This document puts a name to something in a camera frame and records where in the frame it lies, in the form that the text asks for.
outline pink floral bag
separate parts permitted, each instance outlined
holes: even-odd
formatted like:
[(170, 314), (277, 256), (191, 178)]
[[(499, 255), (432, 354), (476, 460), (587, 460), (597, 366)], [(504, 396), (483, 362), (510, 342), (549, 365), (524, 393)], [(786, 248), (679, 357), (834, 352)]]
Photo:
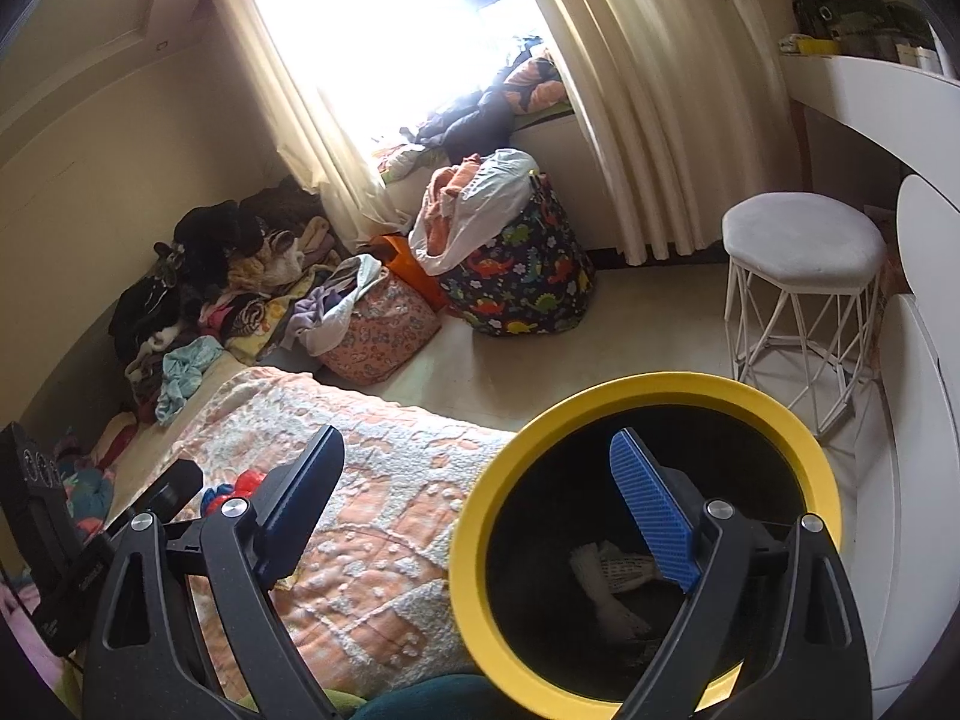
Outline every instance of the pink floral bag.
[(420, 351), (439, 329), (440, 319), (426, 300), (386, 271), (357, 299), (343, 340), (317, 359), (355, 384), (376, 384)]

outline orange and white blanket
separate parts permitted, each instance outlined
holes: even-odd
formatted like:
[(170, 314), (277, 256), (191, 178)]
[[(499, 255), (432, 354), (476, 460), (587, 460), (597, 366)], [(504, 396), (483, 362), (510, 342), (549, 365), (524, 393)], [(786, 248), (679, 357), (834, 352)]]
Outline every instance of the orange and white blanket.
[[(512, 437), (418, 408), (253, 367), (223, 384), (157, 466), (179, 457), (203, 483), (296, 459), (329, 423), (344, 474), (275, 607), (324, 688), (371, 698), (473, 669), (448, 595), (453, 525), (480, 471)], [(199, 498), (184, 514), (197, 515)], [(246, 694), (205, 580), (195, 583), (206, 643), (227, 696)]]

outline stool cushion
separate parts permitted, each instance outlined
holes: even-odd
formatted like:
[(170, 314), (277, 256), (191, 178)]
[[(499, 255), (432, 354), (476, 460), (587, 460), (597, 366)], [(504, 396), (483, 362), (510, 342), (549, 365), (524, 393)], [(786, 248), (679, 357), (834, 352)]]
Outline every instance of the stool cushion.
[(723, 218), (733, 260), (797, 293), (855, 295), (886, 257), (880, 230), (850, 206), (805, 191), (758, 194)]

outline yellow trash can rim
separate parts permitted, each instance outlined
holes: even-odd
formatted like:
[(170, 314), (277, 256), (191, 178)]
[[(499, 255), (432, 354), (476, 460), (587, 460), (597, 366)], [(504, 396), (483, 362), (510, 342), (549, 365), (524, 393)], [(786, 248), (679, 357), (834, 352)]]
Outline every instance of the yellow trash can rim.
[[(546, 410), (499, 452), (467, 497), (450, 549), (450, 596), (474, 661), (517, 704), (547, 720), (610, 720), (620, 704), (552, 685), (507, 645), (487, 595), (493, 522), (520, 477), (561, 439), (605, 416), (654, 405), (706, 407), (756, 429), (793, 470), (806, 509), (819, 514), (834, 543), (841, 543), (840, 495), (823, 450), (794, 413), (758, 389), (707, 373), (645, 373), (594, 386)], [(739, 670), (710, 683), (698, 709), (730, 696)]]

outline white metal stool frame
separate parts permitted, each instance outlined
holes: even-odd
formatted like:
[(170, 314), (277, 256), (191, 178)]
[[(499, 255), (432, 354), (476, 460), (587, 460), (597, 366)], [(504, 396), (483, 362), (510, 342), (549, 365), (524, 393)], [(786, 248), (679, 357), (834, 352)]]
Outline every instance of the white metal stool frame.
[[(760, 314), (760, 308), (757, 307), (757, 302), (750, 289), (755, 276), (780, 290), (773, 314), (767, 322), (764, 322)], [(803, 309), (800, 307), (800, 295), (822, 295), (825, 298), (823, 309), (809, 328), (806, 327)], [(803, 354), (803, 372), (805, 372), (806, 383), (800, 393), (787, 405), (787, 408), (793, 410), (803, 399), (803, 396), (809, 395), (813, 408), (814, 427), (812, 432), (818, 440), (822, 439), (837, 425), (840, 418), (851, 413), (853, 389), (866, 367), (867, 352), (870, 349), (874, 321), (877, 316), (877, 298), (879, 295), (879, 272), (865, 287), (856, 288), (856, 290), (843, 290), (842, 288), (833, 289), (829, 292), (826, 290), (818, 292), (813, 289), (798, 290), (778, 284), (769, 276), (751, 271), (747, 266), (741, 265), (731, 257), (730, 272), (727, 277), (727, 304), (724, 309), (727, 348), (731, 361), (731, 378), (738, 382), (745, 382), (749, 376), (752, 376), (756, 385), (757, 374), (754, 365), (766, 349), (771, 346), (799, 347)], [(733, 317), (733, 301), (737, 296), (740, 300), (740, 319), (737, 324), (736, 338), (733, 338), (731, 336), (731, 318)], [(834, 298), (837, 307), (837, 329), (829, 346), (824, 347), (816, 341), (811, 341), (811, 337), (829, 312), (830, 306), (834, 303)], [(848, 298), (846, 307), (843, 306), (843, 298)], [(776, 321), (784, 312), (787, 300), (793, 307), (794, 319), (797, 322), (799, 332), (797, 336), (781, 336), (773, 332)], [(763, 328), (760, 339), (756, 343), (750, 343), (750, 309), (757, 318), (757, 327)], [(850, 322), (854, 309), (856, 309), (856, 333), (850, 343), (845, 348), (841, 348), (843, 333)], [(850, 363), (848, 361), (855, 347), (857, 351), (856, 360)], [(820, 358), (820, 365), (813, 375), (810, 373), (810, 352)], [(830, 406), (827, 414), (821, 419), (817, 410), (815, 385), (823, 375), (827, 365), (833, 367), (836, 373), (839, 396)]]

